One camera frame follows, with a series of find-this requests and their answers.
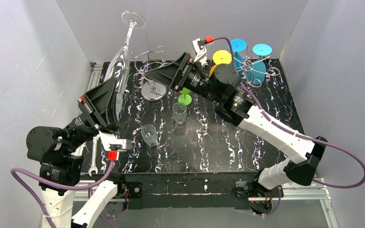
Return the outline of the green plastic wine glass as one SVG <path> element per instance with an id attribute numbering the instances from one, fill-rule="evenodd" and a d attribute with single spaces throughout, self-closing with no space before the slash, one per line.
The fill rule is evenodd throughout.
<path id="1" fill-rule="evenodd" d="M 180 91 L 180 96 L 178 97 L 178 102 L 185 105 L 189 105 L 192 102 L 192 97 L 190 96 L 191 90 L 183 88 Z"/>

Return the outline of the tall clear champagne flute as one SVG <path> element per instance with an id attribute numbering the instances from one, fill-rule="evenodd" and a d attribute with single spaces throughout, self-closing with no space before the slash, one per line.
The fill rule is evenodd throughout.
<path id="1" fill-rule="evenodd" d="M 107 81 L 108 79 L 113 79 L 115 81 L 115 100 L 113 101 L 113 104 L 115 105 L 114 110 L 117 119 L 120 119 L 124 103 L 124 93 L 129 78 L 129 44 L 131 35 L 134 28 L 143 28 L 146 25 L 145 19 L 140 14 L 133 11 L 123 11 L 121 18 L 123 22 L 129 26 L 129 29 L 123 46 L 111 60 L 104 77 L 104 81 Z"/>

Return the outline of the orange plastic wine glass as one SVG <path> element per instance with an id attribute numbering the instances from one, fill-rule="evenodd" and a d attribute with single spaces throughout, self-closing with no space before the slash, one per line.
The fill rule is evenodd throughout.
<path id="1" fill-rule="evenodd" d="M 218 50 L 213 54 L 214 65 L 211 67 L 208 78 L 211 77 L 217 65 L 230 64 L 232 62 L 232 55 L 227 50 Z"/>

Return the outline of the blue plastic wine glass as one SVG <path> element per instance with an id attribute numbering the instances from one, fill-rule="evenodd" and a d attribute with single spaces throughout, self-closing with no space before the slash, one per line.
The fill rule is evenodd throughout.
<path id="1" fill-rule="evenodd" d="M 258 55 L 258 59 L 250 64 L 247 71 L 247 81 L 253 86 L 259 86 L 264 81 L 266 75 L 264 59 L 272 53 L 272 47 L 267 44 L 256 44 L 252 51 Z"/>
<path id="2" fill-rule="evenodd" d="M 237 72 L 241 77 L 244 77 L 246 73 L 244 73 L 243 69 L 243 57 L 239 54 L 240 52 L 244 51 L 247 48 L 247 43 L 243 39 L 235 38 L 231 40 L 232 50 L 234 52 L 234 66 L 236 67 Z"/>

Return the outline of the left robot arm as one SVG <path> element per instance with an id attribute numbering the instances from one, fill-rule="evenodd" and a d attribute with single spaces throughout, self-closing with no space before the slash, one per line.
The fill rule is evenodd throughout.
<path id="1" fill-rule="evenodd" d="M 108 169 L 98 181 L 86 185 L 95 192 L 81 210 L 73 214 L 75 193 L 79 186 L 82 156 L 74 152 L 84 143 L 100 139 L 111 164 L 120 152 L 132 148 L 131 141 L 119 139 L 120 127 L 116 102 L 120 98 L 118 80 L 110 78 L 79 97 L 81 114 L 63 128 L 37 126 L 26 137 L 27 157 L 40 163 L 39 175 L 29 174 L 39 182 L 43 197 L 38 199 L 45 218 L 42 227 L 90 228 L 106 204 L 121 190 L 123 179 L 110 179 Z"/>

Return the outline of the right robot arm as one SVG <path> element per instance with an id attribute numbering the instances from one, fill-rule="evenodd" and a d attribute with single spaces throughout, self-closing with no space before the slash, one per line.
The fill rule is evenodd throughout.
<path id="1" fill-rule="evenodd" d="M 324 146 L 302 139 L 301 134 L 265 113 L 255 100 L 239 91 L 241 77 L 231 64 L 216 65 L 207 74 L 185 52 L 176 61 L 147 71 L 145 76 L 176 91 L 187 88 L 217 103 L 214 111 L 221 119 L 261 137 L 287 156 L 258 171 L 248 185 L 250 190 L 261 192 L 286 183 L 312 183 Z"/>

